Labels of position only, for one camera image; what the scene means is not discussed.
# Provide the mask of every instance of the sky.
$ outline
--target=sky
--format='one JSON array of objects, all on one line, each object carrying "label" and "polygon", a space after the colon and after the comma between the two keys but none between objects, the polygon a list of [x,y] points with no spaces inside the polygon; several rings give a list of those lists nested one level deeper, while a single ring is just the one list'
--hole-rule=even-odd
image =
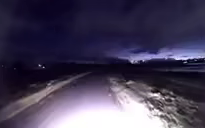
[{"label": "sky", "polygon": [[205,0],[0,0],[0,60],[205,57]]}]

